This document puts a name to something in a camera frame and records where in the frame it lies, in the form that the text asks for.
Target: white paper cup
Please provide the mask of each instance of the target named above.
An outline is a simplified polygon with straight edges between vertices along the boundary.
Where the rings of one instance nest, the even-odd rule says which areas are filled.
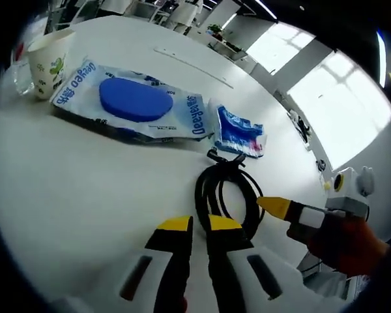
[[[65,79],[66,57],[75,32],[63,29],[35,40],[27,49],[35,95],[49,99]]]

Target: ceiling light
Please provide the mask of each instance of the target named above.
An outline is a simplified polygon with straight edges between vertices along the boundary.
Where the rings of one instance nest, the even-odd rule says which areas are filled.
[[[385,87],[385,78],[386,78],[386,52],[385,52],[385,43],[383,38],[377,32],[378,45],[379,45],[379,84],[382,88]]]
[[[255,0],[255,2],[256,2],[258,5],[260,5],[261,7],[263,7],[263,8],[269,13],[269,15],[272,16],[272,18],[273,18],[274,20],[277,20],[275,14],[272,13],[272,11],[271,11],[266,5],[264,5],[263,2],[262,2],[261,0]]]
[[[230,22],[232,22],[232,19],[234,19],[235,16],[236,16],[236,13],[234,13],[234,15],[232,15],[232,16],[230,17],[230,19],[228,19],[227,22],[225,22],[225,23],[223,24],[222,30],[224,29],[224,27],[228,26]]]

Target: coiled black cable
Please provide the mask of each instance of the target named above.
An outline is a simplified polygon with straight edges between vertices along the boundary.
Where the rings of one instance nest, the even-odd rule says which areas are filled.
[[[223,199],[224,182],[230,181],[240,188],[245,199],[246,215],[242,228],[247,238],[252,239],[264,217],[265,210],[256,204],[257,193],[259,196],[263,196],[261,188],[251,175],[239,168],[239,166],[244,166],[242,162],[246,156],[239,155],[234,160],[228,161],[217,155],[216,148],[211,149],[207,156],[217,161],[217,163],[201,173],[195,184],[195,209],[202,227],[206,232],[211,230],[209,214],[222,216],[223,213],[225,217],[231,218]],[[252,188],[251,183],[256,188],[257,193]]]

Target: desk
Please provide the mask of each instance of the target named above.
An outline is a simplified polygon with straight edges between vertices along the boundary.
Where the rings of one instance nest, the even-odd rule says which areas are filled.
[[[169,29],[109,16],[72,27],[71,60],[150,74],[168,84],[220,99],[229,111],[263,123],[265,155],[246,160],[266,196],[322,207],[325,193],[312,153],[286,111],[253,78],[216,52]],[[173,50],[232,88],[161,53]],[[166,218],[196,215],[194,186],[212,162],[208,142],[128,145],[50,115],[45,103],[17,98],[7,73],[0,86],[0,228],[22,271],[48,299],[86,287],[101,268],[142,247]],[[230,158],[235,155],[220,153]],[[225,185],[232,216],[244,216],[239,190]],[[297,266],[306,247],[285,235],[287,223],[265,215],[253,242]],[[205,242],[195,226],[189,312],[216,312]]]

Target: small blue package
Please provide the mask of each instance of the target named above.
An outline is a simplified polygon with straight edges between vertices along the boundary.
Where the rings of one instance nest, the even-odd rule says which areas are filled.
[[[251,124],[226,110],[223,105],[212,108],[214,112],[214,144],[220,150],[244,153],[252,158],[263,156],[266,135],[262,124]]]

